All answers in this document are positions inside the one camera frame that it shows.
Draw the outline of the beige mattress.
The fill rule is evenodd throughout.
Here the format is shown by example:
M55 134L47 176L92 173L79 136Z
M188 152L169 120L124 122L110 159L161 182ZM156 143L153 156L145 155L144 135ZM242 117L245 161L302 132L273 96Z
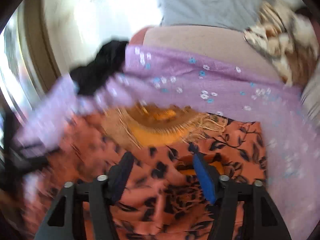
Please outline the beige mattress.
M146 27L133 35L129 44L195 53L280 81L272 64L245 41L242 32L236 30L200 25Z

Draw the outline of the grey pillow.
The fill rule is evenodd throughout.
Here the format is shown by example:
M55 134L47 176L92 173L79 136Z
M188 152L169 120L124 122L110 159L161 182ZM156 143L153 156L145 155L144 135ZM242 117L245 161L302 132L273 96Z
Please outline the grey pillow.
M274 0L158 0L162 25L202 25L242 31L254 25L263 2Z

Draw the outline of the black folded garment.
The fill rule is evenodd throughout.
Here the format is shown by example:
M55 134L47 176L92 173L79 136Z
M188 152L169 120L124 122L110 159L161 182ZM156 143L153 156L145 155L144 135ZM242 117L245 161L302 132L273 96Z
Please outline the black folded garment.
M122 71L128 44L128 41L111 40L100 48L95 59L88 65L70 71L79 95L93 96L109 77Z

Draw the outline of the purple floral bed sheet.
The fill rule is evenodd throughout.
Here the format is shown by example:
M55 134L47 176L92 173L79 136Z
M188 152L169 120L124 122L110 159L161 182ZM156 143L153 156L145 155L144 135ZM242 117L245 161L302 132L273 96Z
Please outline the purple floral bed sheet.
M40 143L37 154L57 145L73 113L132 106L190 106L238 121L258 121L267 149L267 185L293 239L307 239L319 221L319 130L300 105L300 89L286 88L247 70L181 51L128 46L124 71L93 97L77 95L69 75L17 133L23 144Z

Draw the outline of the window with metal grille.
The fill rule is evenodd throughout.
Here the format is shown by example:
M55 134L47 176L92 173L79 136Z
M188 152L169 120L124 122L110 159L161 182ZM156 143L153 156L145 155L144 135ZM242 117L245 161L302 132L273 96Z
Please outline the window with metal grille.
M16 11L1 32L1 93L24 122L33 109L36 92L21 51Z

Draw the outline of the orange black floral garment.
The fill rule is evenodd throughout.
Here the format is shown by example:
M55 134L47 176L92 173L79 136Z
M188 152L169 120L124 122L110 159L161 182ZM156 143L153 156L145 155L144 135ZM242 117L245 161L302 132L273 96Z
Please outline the orange black floral garment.
M120 239L206 239L217 206L203 195L189 145L237 182L266 178L266 149L259 122L239 122L189 107L114 108L75 115L61 133L49 166L27 184L24 219L35 236L52 200L67 181L92 181L127 151L135 162L126 188L111 207Z

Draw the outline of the brown white patterned blanket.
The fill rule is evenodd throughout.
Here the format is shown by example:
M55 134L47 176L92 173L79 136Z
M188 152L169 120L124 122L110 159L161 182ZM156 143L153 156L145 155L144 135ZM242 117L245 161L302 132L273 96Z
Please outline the brown white patterned blanket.
M305 87L316 69L319 43L311 21L286 4L263 1L244 39L270 61L286 86Z

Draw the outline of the striped pillow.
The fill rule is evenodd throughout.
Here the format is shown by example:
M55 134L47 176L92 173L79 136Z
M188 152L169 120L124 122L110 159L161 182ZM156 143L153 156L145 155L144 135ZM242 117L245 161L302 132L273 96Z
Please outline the striped pillow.
M305 115L319 131L320 124L320 66L317 63L312 77L308 81L301 96L301 104Z

